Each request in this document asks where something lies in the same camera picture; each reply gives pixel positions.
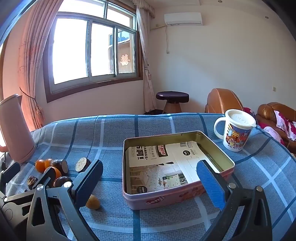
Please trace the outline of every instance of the rectangular metal container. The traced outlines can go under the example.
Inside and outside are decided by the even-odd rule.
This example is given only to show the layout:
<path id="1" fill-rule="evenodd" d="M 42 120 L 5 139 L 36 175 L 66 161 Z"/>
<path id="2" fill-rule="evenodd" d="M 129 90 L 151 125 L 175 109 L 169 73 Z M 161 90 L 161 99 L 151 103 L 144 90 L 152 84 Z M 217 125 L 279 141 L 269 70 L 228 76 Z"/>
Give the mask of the rectangular metal container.
<path id="1" fill-rule="evenodd" d="M 224 179 L 227 180 L 228 177 L 233 173 L 235 165 L 234 162 L 201 131 L 127 138 L 123 142 L 122 187 L 125 201 L 131 209 L 142 210 L 162 207 L 182 202 L 205 193 L 205 189 L 201 181 L 142 194 L 128 194 L 126 192 L 126 168 L 129 168 L 129 164 L 126 163 L 126 150 L 129 147 L 167 145 L 187 141 L 197 142 L 200 149 L 208 156 L 215 167 L 217 167 Z"/>

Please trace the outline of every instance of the silver bolt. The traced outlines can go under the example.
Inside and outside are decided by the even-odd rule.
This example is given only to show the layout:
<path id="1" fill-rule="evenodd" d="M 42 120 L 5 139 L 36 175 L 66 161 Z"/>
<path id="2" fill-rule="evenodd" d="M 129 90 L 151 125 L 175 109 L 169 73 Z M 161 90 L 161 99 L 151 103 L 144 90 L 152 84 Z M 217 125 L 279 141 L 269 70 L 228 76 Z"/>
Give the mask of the silver bolt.
<path id="1" fill-rule="evenodd" d="M 70 186 L 72 186 L 72 182 L 65 182 L 64 183 L 64 188 L 69 188 Z"/>
<path id="2" fill-rule="evenodd" d="M 43 187 L 44 187 L 44 186 L 43 186 L 42 184 L 39 184 L 39 185 L 37 185 L 37 190 L 38 190 L 38 191 L 41 191 L 41 190 L 43 189 Z"/>
<path id="3" fill-rule="evenodd" d="M 261 186 L 257 186 L 257 187 L 256 187 L 256 190 L 257 190 L 258 192 L 262 192 L 262 191 L 263 191 L 263 188 L 262 188 Z"/>
<path id="4" fill-rule="evenodd" d="M 236 188 L 235 183 L 229 183 L 228 186 L 229 186 L 231 189 L 235 189 L 235 188 Z"/>

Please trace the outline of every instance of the white mug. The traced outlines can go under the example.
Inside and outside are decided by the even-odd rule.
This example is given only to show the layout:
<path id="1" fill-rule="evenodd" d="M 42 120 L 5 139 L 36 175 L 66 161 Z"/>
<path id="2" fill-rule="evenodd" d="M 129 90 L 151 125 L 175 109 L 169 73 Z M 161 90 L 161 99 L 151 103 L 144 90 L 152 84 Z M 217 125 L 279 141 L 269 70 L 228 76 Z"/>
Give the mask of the white mug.
<path id="1" fill-rule="evenodd" d="M 224 135 L 217 132 L 217 124 L 225 121 Z M 255 119 L 248 113 L 241 110 L 227 110 L 225 117 L 220 117 L 214 124 L 216 136 L 223 140 L 223 145 L 230 151 L 240 151 L 252 130 L 256 127 Z"/>

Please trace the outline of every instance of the orange tomato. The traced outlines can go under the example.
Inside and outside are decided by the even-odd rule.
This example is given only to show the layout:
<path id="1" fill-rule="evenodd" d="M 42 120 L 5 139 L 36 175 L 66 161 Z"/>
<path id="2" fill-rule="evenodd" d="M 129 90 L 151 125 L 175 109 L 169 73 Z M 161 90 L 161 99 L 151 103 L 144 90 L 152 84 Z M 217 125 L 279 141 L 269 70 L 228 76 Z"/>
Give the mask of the orange tomato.
<path id="1" fill-rule="evenodd" d="M 50 158 L 48 158 L 48 159 L 46 159 L 44 162 L 44 166 L 45 166 L 45 169 L 46 168 L 48 168 L 48 167 L 50 167 L 50 162 L 52 161 L 52 159 L 50 159 Z"/>
<path id="2" fill-rule="evenodd" d="M 36 163 L 35 163 L 35 168 L 38 172 L 40 173 L 44 173 L 45 171 L 45 161 L 40 159 L 40 160 L 37 160 Z"/>
<path id="3" fill-rule="evenodd" d="M 55 167 L 48 167 L 48 168 L 45 169 L 45 171 L 47 171 L 49 168 L 53 168 L 53 169 L 55 170 L 55 172 L 56 172 L 56 178 L 55 178 L 55 179 L 57 179 L 57 178 L 59 178 L 59 177 L 62 176 L 62 174 L 61 174 L 61 172 L 59 171 L 59 169 L 57 169 L 57 168 L 55 168 Z"/>

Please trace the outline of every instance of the stool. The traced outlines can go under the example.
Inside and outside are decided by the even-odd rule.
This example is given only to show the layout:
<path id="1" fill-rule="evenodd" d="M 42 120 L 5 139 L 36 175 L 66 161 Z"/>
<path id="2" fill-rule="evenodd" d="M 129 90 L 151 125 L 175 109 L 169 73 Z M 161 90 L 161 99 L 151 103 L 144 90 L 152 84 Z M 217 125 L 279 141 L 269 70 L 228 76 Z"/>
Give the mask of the stool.
<path id="1" fill-rule="evenodd" d="M 180 103 L 187 103 L 189 94 L 177 91 L 163 91 L 156 94 L 156 99 L 167 101 L 163 113 L 181 113 Z"/>

